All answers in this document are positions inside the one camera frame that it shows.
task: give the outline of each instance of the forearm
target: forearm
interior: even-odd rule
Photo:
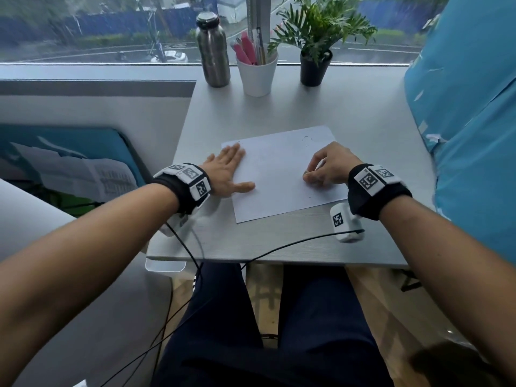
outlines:
[[[41,346],[106,290],[177,209],[169,189],[147,185],[3,261],[0,385],[12,383]]]
[[[380,221],[444,313],[516,381],[516,269],[409,197],[389,202]]]

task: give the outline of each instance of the white cup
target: white cup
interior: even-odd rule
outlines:
[[[248,65],[240,62],[238,59],[236,60],[243,91],[247,95],[259,97],[270,94],[270,89],[273,86],[274,71],[278,63],[278,53],[275,52],[267,61],[268,63],[265,65]]]

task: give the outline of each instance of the floor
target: floor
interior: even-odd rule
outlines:
[[[396,387],[504,386],[476,352],[456,344],[464,338],[423,288],[401,292],[404,276],[391,269],[346,269],[367,323]],[[246,285],[262,334],[277,334],[283,266],[251,264]],[[172,315],[190,299],[192,281],[174,280]],[[179,323],[184,310],[167,326]],[[265,339],[275,347],[276,341]]]

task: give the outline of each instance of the sheet of paper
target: sheet of paper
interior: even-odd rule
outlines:
[[[246,150],[234,182],[256,183],[253,191],[232,196],[236,222],[345,200],[346,185],[323,189],[302,179],[314,153],[332,141],[330,129],[315,126],[223,143],[222,147],[239,142]]]
[[[38,171],[43,186],[48,189],[108,202],[138,187],[125,163],[60,156],[49,149],[11,144]]]

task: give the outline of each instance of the pink highlighter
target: pink highlighter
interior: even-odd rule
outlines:
[[[241,45],[239,45],[238,43],[232,43],[232,44],[231,44],[231,47],[233,48],[233,50],[235,50],[236,58],[237,58],[240,62],[243,62],[244,64],[251,65],[251,61],[250,61],[250,60],[249,60],[249,58],[247,57],[246,53],[243,51],[243,49],[242,49],[242,46],[241,46]]]
[[[247,35],[247,31],[242,32],[242,47],[243,51],[245,51],[247,58],[251,61],[251,64],[257,65],[258,62],[256,60],[255,46],[249,39]]]

